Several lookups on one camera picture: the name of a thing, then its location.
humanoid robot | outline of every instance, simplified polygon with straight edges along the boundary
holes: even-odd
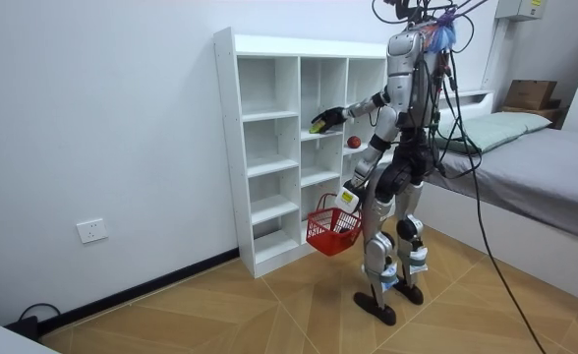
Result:
[[[425,129],[434,129],[439,120],[436,103],[442,79],[450,78],[448,48],[428,50],[427,26],[439,19],[429,11],[445,9],[452,18],[456,5],[430,8],[418,1],[409,8],[409,0],[389,0],[396,6],[399,19],[406,19],[406,29],[393,36],[387,45],[387,85],[362,102],[348,107],[331,108],[314,119],[314,127],[323,132],[347,119],[376,114],[376,130],[363,151],[354,176],[340,193],[358,198],[362,208],[364,234],[364,272],[372,295],[358,292],[354,301],[387,325],[396,323],[394,311],[385,304],[383,292],[399,291],[416,305],[424,296],[417,286],[418,272],[426,270],[427,248],[423,244],[423,223],[414,216],[423,190],[423,181],[434,171],[434,150]],[[383,153],[398,144],[391,163],[379,165]],[[395,199],[396,237],[382,230]],[[392,252],[402,263],[403,276],[396,274]]]

silver robot leg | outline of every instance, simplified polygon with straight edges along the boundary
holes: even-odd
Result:
[[[413,290],[418,282],[418,272],[427,270],[426,258],[427,248],[422,242],[422,233],[424,225],[414,216],[418,201],[422,194],[424,182],[420,185],[409,184],[402,193],[396,196],[396,212],[398,224],[396,233],[398,235],[396,242],[396,254],[402,263],[404,282],[397,286],[397,290],[405,294]],[[421,298],[414,299],[405,294],[413,303],[422,304]]]
[[[394,249],[393,239],[381,231],[392,207],[392,202],[383,204],[375,198],[376,182],[385,167],[376,168],[368,184],[363,203],[362,228],[364,234],[364,271],[372,288],[372,295],[356,293],[354,300],[366,312],[376,316],[387,325],[396,324],[396,314],[385,304],[383,284],[398,281],[396,272],[391,272]]]

pillow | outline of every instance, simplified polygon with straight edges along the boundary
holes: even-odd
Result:
[[[523,112],[499,112],[475,118],[475,120],[483,119],[486,122],[493,122],[504,126],[525,127],[525,133],[538,132],[551,124],[551,121],[545,117],[532,113]]]
[[[500,147],[503,144],[518,139],[518,137],[527,132],[527,127],[524,124],[502,124],[493,119],[486,119],[486,117],[464,121],[466,134],[482,152],[488,152],[493,148]],[[439,135],[435,136],[435,142],[439,148],[446,148],[446,142],[448,141],[452,126],[452,123],[439,126],[439,132],[444,136],[444,138]],[[448,144],[448,150],[466,153],[466,146],[464,145],[459,128],[455,129],[452,140],[450,144]],[[468,142],[468,150],[474,151],[470,142]]]

wooden floor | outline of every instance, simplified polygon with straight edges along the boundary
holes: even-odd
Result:
[[[73,354],[538,353],[489,259],[430,229],[425,239],[425,305],[387,292],[396,326],[352,301],[369,290],[358,245],[334,258],[311,254],[260,279],[237,260],[43,342]],[[501,267],[547,353],[578,354],[578,299]]]

black baseboard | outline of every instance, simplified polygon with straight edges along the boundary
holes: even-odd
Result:
[[[211,257],[207,260],[198,262],[194,265],[189,265],[183,267],[182,269],[170,272],[166,275],[162,275],[154,280],[150,280],[141,285],[137,285],[133,288],[123,290],[119,293],[108,296],[101,300],[97,300],[95,302],[81,306],[75,310],[65,312],[60,316],[56,316],[54,318],[50,318],[48,320],[38,323],[37,324],[38,334],[39,336],[43,336],[44,334],[49,333],[64,325],[69,325],[73,322],[85,319],[88,316],[98,314],[101,311],[110,309],[117,305],[121,305],[130,300],[134,300],[139,296],[143,296],[152,291],[165,287],[169,284],[183,280],[199,272],[208,270],[214,266],[219,266],[223,263],[234,260],[237,257],[239,257],[239,249],[230,250],[217,256]]]

